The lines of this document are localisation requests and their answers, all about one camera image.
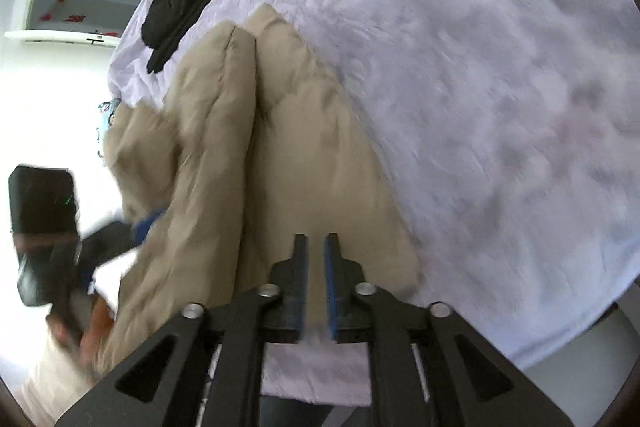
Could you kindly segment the lavender plush bed blanket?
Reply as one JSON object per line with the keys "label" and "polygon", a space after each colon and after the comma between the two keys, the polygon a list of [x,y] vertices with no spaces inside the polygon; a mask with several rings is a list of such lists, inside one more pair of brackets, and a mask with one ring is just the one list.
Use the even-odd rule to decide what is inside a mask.
{"label": "lavender plush bed blanket", "polygon": [[[186,52],[270,5],[341,83],[419,260],[414,303],[451,303],[519,367],[580,335],[639,274],[634,0],[212,0],[157,74],[142,0],[108,74],[159,108]],[[366,355],[322,332],[271,350],[270,395],[363,405]]]}

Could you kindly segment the beige quilted puffer coat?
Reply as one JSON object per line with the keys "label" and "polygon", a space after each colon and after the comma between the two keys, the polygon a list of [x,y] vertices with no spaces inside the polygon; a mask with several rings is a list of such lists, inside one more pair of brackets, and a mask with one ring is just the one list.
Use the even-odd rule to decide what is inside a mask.
{"label": "beige quilted puffer coat", "polygon": [[125,217],[152,225],[93,358],[100,373],[186,303],[261,284],[299,234],[311,262],[333,233],[372,283],[416,288],[418,257],[341,83],[270,5],[192,46],[162,107],[120,104],[104,156]]}

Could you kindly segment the wall shelf with red decorations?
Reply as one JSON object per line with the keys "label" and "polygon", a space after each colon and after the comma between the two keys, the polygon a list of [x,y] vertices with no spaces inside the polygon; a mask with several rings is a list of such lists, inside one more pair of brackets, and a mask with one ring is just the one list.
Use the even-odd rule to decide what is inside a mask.
{"label": "wall shelf with red decorations", "polygon": [[3,37],[116,48],[140,0],[14,0]]}

